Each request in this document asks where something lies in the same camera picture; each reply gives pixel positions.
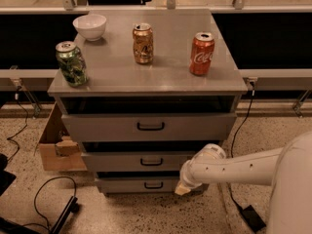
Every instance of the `drawer handle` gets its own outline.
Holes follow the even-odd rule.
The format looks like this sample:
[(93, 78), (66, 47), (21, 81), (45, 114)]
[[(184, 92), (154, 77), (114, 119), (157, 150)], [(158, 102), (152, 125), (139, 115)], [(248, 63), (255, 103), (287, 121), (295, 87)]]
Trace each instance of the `drawer handle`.
[(140, 122), (137, 122), (136, 127), (140, 131), (161, 131), (165, 128), (165, 123), (162, 122), (161, 126), (150, 126), (150, 125), (142, 125)]
[(160, 185), (152, 185), (152, 186), (148, 185), (146, 182), (144, 183), (145, 189), (148, 189), (148, 190), (151, 190), (151, 189), (161, 189), (161, 188), (163, 188), (163, 186), (164, 186), (163, 182), (160, 182)]
[(163, 164), (163, 162), (164, 162), (163, 158), (161, 158), (158, 163), (147, 163), (147, 162), (144, 162), (143, 159), (140, 159), (140, 164), (143, 166), (146, 166), (146, 167), (148, 167), (148, 166), (150, 166), (150, 167), (151, 166), (154, 166), (154, 167), (160, 166)]

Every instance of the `drawer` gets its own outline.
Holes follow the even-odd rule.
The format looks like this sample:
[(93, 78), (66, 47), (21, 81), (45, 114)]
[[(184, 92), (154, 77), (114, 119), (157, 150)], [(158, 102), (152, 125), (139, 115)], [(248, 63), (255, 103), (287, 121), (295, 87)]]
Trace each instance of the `drawer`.
[(108, 193), (148, 193), (175, 191), (178, 177), (100, 179), (96, 178), (99, 192)]
[(63, 115), (75, 141), (224, 140), (235, 113)]
[(96, 152), (83, 153), (88, 171), (179, 171), (185, 161), (195, 155), (185, 152)]
[(171, 192), (179, 180), (179, 171), (149, 173), (96, 173), (98, 190), (106, 193)]

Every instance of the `terrazzo floor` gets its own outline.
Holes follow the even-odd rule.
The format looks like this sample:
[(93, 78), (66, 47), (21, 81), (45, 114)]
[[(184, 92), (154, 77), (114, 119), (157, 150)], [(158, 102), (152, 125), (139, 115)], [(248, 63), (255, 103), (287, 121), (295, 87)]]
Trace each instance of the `terrazzo floor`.
[[(248, 105), (247, 101), (239, 104), (239, 117), (228, 140), (222, 144), (225, 151), (228, 151), (234, 132), (244, 120)], [(24, 107), (29, 112), (28, 126), (14, 138), (20, 144), (20, 151), (6, 168), (17, 179), (0, 197), (1, 217), (19, 224), (46, 225), (46, 220), (35, 212), (34, 197), (48, 179), (70, 176), (77, 183), (80, 210), (69, 216), (60, 233), (252, 233), (234, 207), (226, 184), (211, 184), (204, 193), (182, 197), (173, 193), (111, 194), (105, 197), (98, 192), (89, 172), (45, 172), (36, 145), (52, 106), (44, 105), (37, 119), (31, 117), (31, 106)], [(250, 117), (237, 134), (234, 156), (281, 147), (294, 137), (311, 131), (311, 108), (306, 103), (302, 108), (304, 117), (298, 118), (289, 103), (255, 102)], [(0, 109), (0, 152), (8, 157), (16, 148), (6, 138), (24, 125), (24, 117), (25, 112), (16, 105), (6, 104)], [(243, 208), (253, 205), (264, 221), (267, 220), (269, 186), (232, 184), (232, 188), (234, 198)], [(72, 194), (72, 181), (54, 180), (40, 192), (37, 208), (53, 225)], [(47, 233), (39, 226), (28, 227)]]

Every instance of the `power cord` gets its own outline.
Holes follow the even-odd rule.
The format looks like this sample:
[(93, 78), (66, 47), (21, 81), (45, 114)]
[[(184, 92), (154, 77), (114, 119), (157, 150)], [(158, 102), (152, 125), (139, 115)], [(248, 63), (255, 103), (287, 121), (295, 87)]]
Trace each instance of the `power cord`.
[[(63, 179), (63, 178), (64, 178), (64, 179), (70, 179), (70, 180), (73, 182), (73, 185), (74, 185), (74, 194), (73, 194), (73, 196), (71, 197), (70, 201), (67, 203), (66, 208), (64, 209), (64, 211), (63, 211), (62, 214), (60, 215), (60, 217), (59, 217), (59, 219), (58, 219), (58, 222), (57, 222), (57, 223), (55, 224), (55, 226), (53, 226), (52, 229), (51, 229), (51, 224), (50, 224), (48, 218), (47, 218), (46, 216), (44, 216), (43, 214), (41, 214), (41, 213), (39, 212), (38, 208), (37, 208), (37, 197), (38, 197), (39, 193), (41, 192), (41, 190), (46, 186), (47, 183), (49, 183), (49, 182), (51, 182), (51, 181), (53, 181), (53, 180), (56, 180), (56, 179)], [(35, 211), (36, 211), (36, 213), (38, 213), (40, 216), (42, 216), (42, 217), (46, 220), (46, 226), (43, 225), (43, 224), (34, 223), (34, 222), (27, 223), (27, 224), (24, 224), (24, 225), (18, 225), (18, 226), (17, 226), (16, 224), (12, 223), (12, 225), (11, 225), (9, 228), (5, 229), (5, 230), (9, 231), (8, 233), (11, 233), (11, 231), (14, 231), (14, 232), (12, 232), (12, 233), (28, 233), (30, 230), (27, 231), (27, 229), (25, 230), (25, 229), (23, 229), (23, 228), (24, 228), (25, 226), (29, 226), (29, 225), (36, 225), (36, 226), (40, 226), (40, 227), (44, 228), (45, 230), (47, 230), (47, 231), (48, 231), (48, 234), (57, 234), (57, 233), (59, 233), (59, 231), (60, 231), (60, 229), (61, 229), (61, 225), (62, 225), (62, 224), (60, 225), (59, 220), (61, 219), (61, 222), (63, 223), (63, 222), (64, 222), (64, 217), (66, 217), (65, 215), (66, 215), (66, 214), (69, 214), (69, 212), (67, 212), (67, 210), (68, 210), (68, 204), (70, 203), (70, 206), (71, 206), (70, 211), (71, 211), (72, 213), (78, 212), (78, 205), (76, 204), (76, 201), (77, 201), (77, 198), (76, 198), (76, 191), (77, 191), (77, 184), (76, 184), (75, 180), (74, 180), (72, 177), (70, 177), (70, 176), (57, 176), (57, 177), (53, 177), (53, 178), (47, 180), (47, 181), (39, 188), (39, 190), (37, 191), (36, 196), (35, 196), (35, 198), (34, 198), (34, 208), (35, 208)]]
[(18, 154), (18, 152), (20, 151), (20, 145), (19, 145), (19, 143), (18, 143), (16, 140), (13, 140), (13, 138), (16, 137), (16, 136), (18, 136), (18, 135), (19, 135), (22, 131), (24, 131), (25, 128), (28, 126), (28, 125), (27, 125), (28, 111), (27, 111), (23, 106), (21, 106), (21, 104), (20, 104), (20, 102), (19, 102), (19, 96), (20, 96), (19, 91), (20, 91), (20, 89), (21, 89), (21, 86), (18, 86), (18, 88), (17, 88), (17, 90), (16, 90), (16, 94), (15, 94), (15, 100), (16, 100), (16, 102), (17, 102), (17, 105), (18, 105), (21, 109), (23, 109), (23, 110), (25, 111), (25, 113), (26, 113), (25, 124), (24, 124), (24, 126), (23, 126), (17, 133), (15, 133), (13, 136), (7, 137), (7, 141), (10, 141), (11, 143), (13, 143), (13, 144), (17, 147), (16, 152), (15, 152), (10, 158), (8, 158), (8, 163), (10, 163), (10, 162), (13, 160), (13, 158)]
[(35, 198), (34, 198), (33, 204), (34, 204), (35, 211), (36, 211), (36, 213), (38, 213), (41, 217), (43, 217), (43, 218), (46, 220), (46, 225), (47, 225), (46, 229), (49, 231), (49, 233), (51, 232), (51, 225), (50, 225), (50, 222), (49, 222), (48, 218), (39, 212), (39, 210), (38, 210), (38, 208), (37, 208), (37, 197), (38, 197), (40, 191), (45, 187), (45, 185), (46, 185), (47, 183), (49, 183), (49, 182), (51, 182), (51, 181), (53, 181), (53, 180), (56, 180), (56, 179), (63, 179), (63, 178), (65, 178), (65, 179), (70, 179), (70, 180), (73, 182), (73, 184), (74, 184), (74, 194), (73, 194), (73, 197), (76, 197), (77, 184), (76, 184), (75, 180), (74, 180), (72, 177), (70, 177), (70, 176), (57, 176), (57, 177), (53, 177), (53, 178), (47, 180), (47, 181), (39, 188), (39, 190), (38, 190), (38, 192), (36, 193), (36, 196), (35, 196)]
[[(241, 125), (238, 127), (238, 129), (236, 130), (234, 137), (233, 137), (233, 141), (232, 141), (232, 145), (231, 145), (231, 149), (230, 149), (230, 154), (231, 157), (234, 158), (233, 155), (233, 149), (234, 149), (234, 143), (236, 140), (236, 136), (239, 133), (239, 131), (241, 130), (242, 126), (245, 124), (245, 122), (247, 121), (249, 115), (250, 115), (250, 111), (252, 108), (252, 104), (254, 101), (254, 87), (255, 87), (255, 83), (254, 82), (250, 82), (250, 84), (253, 87), (252, 90), (252, 97), (251, 97), (251, 102), (249, 105), (249, 108), (247, 110), (247, 114), (243, 120), (243, 122), (241, 123)], [(255, 209), (253, 208), (253, 206), (248, 206), (245, 209), (243, 209), (238, 203), (237, 201), (234, 199), (233, 197), (233, 191), (232, 191), (232, 187), (230, 183), (227, 183), (227, 187), (230, 193), (230, 197), (235, 205), (235, 207), (237, 208), (238, 212), (240, 213), (241, 217), (244, 219), (244, 221), (246, 222), (246, 224), (251, 228), (251, 230), (253, 232), (256, 232), (260, 229), (262, 229), (263, 227), (265, 227), (265, 223), (263, 222), (263, 220), (260, 218), (260, 216), (258, 215), (258, 213), (255, 211)]]

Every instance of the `gray dresser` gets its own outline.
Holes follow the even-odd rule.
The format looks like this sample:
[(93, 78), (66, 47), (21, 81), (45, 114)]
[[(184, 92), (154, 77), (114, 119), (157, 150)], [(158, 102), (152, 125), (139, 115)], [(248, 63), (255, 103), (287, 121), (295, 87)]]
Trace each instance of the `gray dresser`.
[[(89, 82), (69, 87), (58, 72), (49, 89), (62, 121), (104, 194), (171, 192), (181, 165), (209, 142), (227, 139), (247, 91), (209, 10), (105, 10), (101, 40), (77, 45)], [(154, 60), (133, 56), (133, 24), (154, 31)], [(188, 71), (195, 33), (210, 31), (215, 50), (207, 76)]]

